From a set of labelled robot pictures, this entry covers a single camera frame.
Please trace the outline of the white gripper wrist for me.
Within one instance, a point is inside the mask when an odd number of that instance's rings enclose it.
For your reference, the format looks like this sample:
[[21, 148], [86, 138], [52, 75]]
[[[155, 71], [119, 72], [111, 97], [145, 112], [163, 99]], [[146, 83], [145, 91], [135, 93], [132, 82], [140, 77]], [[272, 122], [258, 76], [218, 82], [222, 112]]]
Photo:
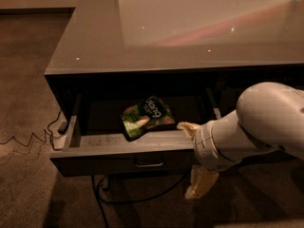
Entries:
[[192, 167], [190, 185], [184, 195], [187, 200], [200, 199], [209, 192], [219, 178], [219, 173], [212, 171], [224, 171], [245, 158], [273, 151], [272, 147], [249, 136], [235, 111], [203, 125], [180, 122], [177, 129], [182, 130], [187, 139], [194, 139], [195, 155], [202, 165]]

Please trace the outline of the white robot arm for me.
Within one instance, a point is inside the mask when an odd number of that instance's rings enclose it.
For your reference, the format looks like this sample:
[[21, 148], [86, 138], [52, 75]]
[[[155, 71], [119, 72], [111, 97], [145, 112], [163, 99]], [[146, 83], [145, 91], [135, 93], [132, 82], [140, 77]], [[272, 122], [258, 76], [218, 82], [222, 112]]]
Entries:
[[193, 142], [199, 162], [192, 167], [185, 197], [200, 199], [220, 172], [246, 158], [281, 150], [304, 159], [304, 92], [259, 83], [244, 90], [236, 109], [226, 116], [202, 125], [180, 122], [177, 128]]

